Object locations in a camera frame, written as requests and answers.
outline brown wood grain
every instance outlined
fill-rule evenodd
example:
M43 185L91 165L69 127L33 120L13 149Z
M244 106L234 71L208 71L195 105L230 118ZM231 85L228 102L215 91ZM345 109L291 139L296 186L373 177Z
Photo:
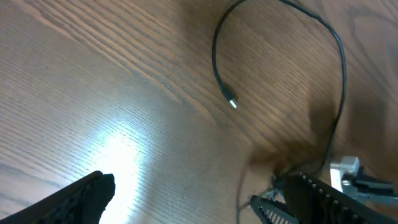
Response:
M335 155L359 156L370 174L398 183L398 2L297 2L345 45L348 101ZM232 3L2 1L0 218L99 169L116 177L106 218L233 223L252 151L267 165L322 155L341 91L334 38L279 1L236 8L217 49L239 96L233 110L210 55ZM266 178L253 176L262 190ZM375 209L398 219L397 207Z

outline thin wire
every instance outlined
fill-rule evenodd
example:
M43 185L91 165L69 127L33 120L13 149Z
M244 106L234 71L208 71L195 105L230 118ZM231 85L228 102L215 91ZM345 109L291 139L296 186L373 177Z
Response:
M234 8L236 8L236 6L240 5L241 3L243 3L246 0L238 0L236 1L231 7L229 7L227 9L227 11L223 14L223 16L221 17L220 21L218 22L218 25L216 27L215 33L214 33L214 37L213 37L213 46L212 46L212 52L211 52L211 59L213 62L213 70L214 70L214 75L216 77L217 83L220 86L221 92L225 95L225 91L226 88L223 84L223 81L218 73L218 69L217 69L217 62L216 62L216 45L217 45L217 38L218 38L218 34L220 33L221 30L221 26L223 25L225 19L228 17L228 15L232 12L232 10ZM294 7L295 9L303 12L304 14L316 19L317 21L319 21L322 25L324 25L329 31L330 33L333 35L333 37L336 39L339 51L340 51L340 57L341 57L341 69L342 69L342 79L343 79L343 86L342 86L342 92L341 92L341 99L340 99L340 105L338 108L338 112L337 112L337 116L334 120L334 122L332 123L332 129L329 135L329 139L328 139L328 144L326 146L326 152L325 155L323 156L323 160L319 166L319 168L317 170L315 170L311 175L315 176L315 177L319 177L323 170L325 169L326 165L328 164L328 162L330 161L331 158L331 153L333 151L333 141L335 139L335 135L336 135L336 129L337 129L337 125L338 122L341 118L341 115L343 114L343 108L345 105L345 100L346 100L346 94L347 94L347 68L346 68L346 57L345 57L345 53L344 53L344 47L343 47L343 43L341 42L340 37L338 36L338 34L335 32L335 30L331 27L331 25L329 25L326 21L324 21L320 16L308 11L307 9L295 4L294 2L291 2L289 0L279 0L284 4L290 5L292 7ZM288 170L288 172L286 172L283 177L291 174L292 172L295 172L296 170L299 170L302 164L299 164L297 166L293 166L293 168L291 168L290 170ZM237 223L239 223L239 214L240 211L243 209L243 207L239 207L239 201L237 201L237 207L236 207L236 221Z

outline wooden table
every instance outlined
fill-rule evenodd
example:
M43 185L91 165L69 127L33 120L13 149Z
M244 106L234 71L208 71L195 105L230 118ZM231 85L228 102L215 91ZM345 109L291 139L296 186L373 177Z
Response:
M232 3L1 1L0 218L101 170L116 178L103 223L234 223L254 151L243 199L267 187L270 164L323 154L341 92L335 40L279 1L239 6L218 42L234 110L210 55ZM300 4L345 45L335 155L359 156L371 175L397 183L398 2ZM397 207L375 208L398 219ZM257 222L250 213L243 223Z

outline cable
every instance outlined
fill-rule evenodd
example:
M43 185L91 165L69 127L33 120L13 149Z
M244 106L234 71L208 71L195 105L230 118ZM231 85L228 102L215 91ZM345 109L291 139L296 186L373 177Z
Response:
M221 17L220 21L217 24L215 33L214 33L214 37L213 37L213 46L211 48L211 59L212 59L212 63L213 63L213 70L214 70L214 75L216 77L217 83L220 86L220 90L222 92L222 94L224 95L224 97L229 101L229 103L231 103L231 105L234 108L237 108L238 104L231 92L231 90L229 88L227 88L219 73L218 73L218 69L217 69L217 62L216 62L216 45L217 45L217 38L218 38L218 34L220 33L221 30L221 26L223 25L225 19L228 17L228 15L232 12L232 10L234 8L236 8L236 6L240 5L241 3L243 3L246 0L238 0L236 1L231 7L229 7L227 9L227 11L223 14L223 16ZM340 99L340 105L338 108L338 112L337 112L337 116L334 120L334 122L332 123L332 127L331 127L331 131L330 131L330 135L329 135L329 139L328 139L328 143L326 145L326 152L325 155L323 156L323 160L319 166L319 168L314 171L311 175L314 177L319 177L323 170L325 169L326 165L328 164L328 162L331 159L331 153L333 150L333 141L335 138L335 134L336 134L336 129L337 129L337 125L339 123L339 120L341 118L341 115L343 114L343 108L345 105L345 100L346 100L346 94L347 94L347 68L346 68L346 57L345 57L345 53L344 53L344 47L343 47L343 43L341 42L340 37L338 36L338 34L335 32L335 30L331 27L331 25L329 25L326 21L324 21L320 16L308 11L307 9L295 4L294 2L291 2L289 0L279 0L280 2L287 4L289 6L294 7L295 9L303 12L304 14L310 16L311 18L316 19L318 22L320 22L322 25L324 25L329 31L330 33L333 35L333 37L336 39L339 51L340 51L340 57L341 57L341 69L342 69L342 79L343 79L343 86L342 86L342 92L341 92L341 99ZM293 166L293 168L289 169L284 175L282 175L283 177L288 176L289 174L291 174L292 172L295 172L296 170L298 170L301 167L302 164L299 164L297 166ZM239 223L239 213L243 208L239 208L237 206L237 214L236 214L236 218L237 218L237 223Z

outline metal connector tip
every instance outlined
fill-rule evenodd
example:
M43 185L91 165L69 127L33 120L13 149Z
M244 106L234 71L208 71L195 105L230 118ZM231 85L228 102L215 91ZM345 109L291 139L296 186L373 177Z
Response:
M238 107L238 102L235 99L230 100L229 103L231 103L231 105L234 107L234 109L236 109Z

